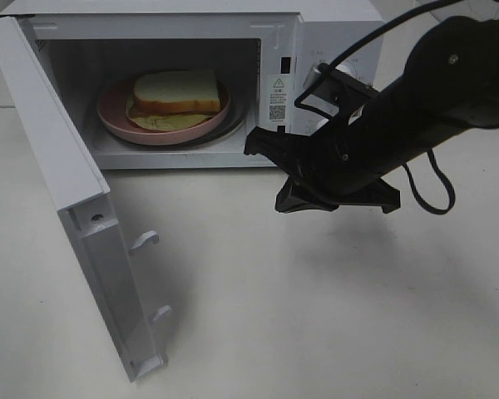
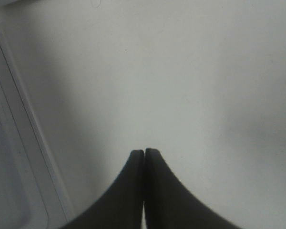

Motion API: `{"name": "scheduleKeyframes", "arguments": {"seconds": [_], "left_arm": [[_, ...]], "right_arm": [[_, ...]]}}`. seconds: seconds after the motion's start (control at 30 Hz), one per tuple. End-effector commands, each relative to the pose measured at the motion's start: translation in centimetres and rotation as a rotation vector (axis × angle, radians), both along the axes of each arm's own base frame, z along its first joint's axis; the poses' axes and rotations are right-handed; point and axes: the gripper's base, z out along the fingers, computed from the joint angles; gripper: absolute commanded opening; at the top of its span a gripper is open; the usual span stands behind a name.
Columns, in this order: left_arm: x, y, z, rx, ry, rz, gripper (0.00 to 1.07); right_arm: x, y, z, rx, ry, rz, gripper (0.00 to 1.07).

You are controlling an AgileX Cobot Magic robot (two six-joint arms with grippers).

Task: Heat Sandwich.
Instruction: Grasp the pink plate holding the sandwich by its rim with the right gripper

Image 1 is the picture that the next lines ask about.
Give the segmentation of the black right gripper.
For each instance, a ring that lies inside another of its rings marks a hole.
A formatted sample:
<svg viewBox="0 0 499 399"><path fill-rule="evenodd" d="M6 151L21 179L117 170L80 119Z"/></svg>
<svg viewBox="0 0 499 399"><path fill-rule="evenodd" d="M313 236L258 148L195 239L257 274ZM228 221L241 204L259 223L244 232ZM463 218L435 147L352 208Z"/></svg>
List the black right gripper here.
<svg viewBox="0 0 499 399"><path fill-rule="evenodd" d="M325 195L317 196L289 177L276 195L274 208L280 213L333 212L347 205L379 207L388 214L401 207L400 191L379 179L383 129L363 116L354 122L335 116L312 135L255 127L246 138L244 154L263 155Z"/></svg>

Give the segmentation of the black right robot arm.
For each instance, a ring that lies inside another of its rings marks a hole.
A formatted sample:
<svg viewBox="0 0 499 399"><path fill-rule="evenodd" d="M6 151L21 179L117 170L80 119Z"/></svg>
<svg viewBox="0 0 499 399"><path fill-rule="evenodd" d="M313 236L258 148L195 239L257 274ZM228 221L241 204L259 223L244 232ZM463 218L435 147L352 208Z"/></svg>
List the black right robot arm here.
<svg viewBox="0 0 499 399"><path fill-rule="evenodd" d="M412 49L403 74L382 91L333 71L316 96L337 107L311 135L256 127L245 154L263 155L288 178L281 213L342 205L400 206L384 176L470 129L499 129L499 18L450 17Z"/></svg>

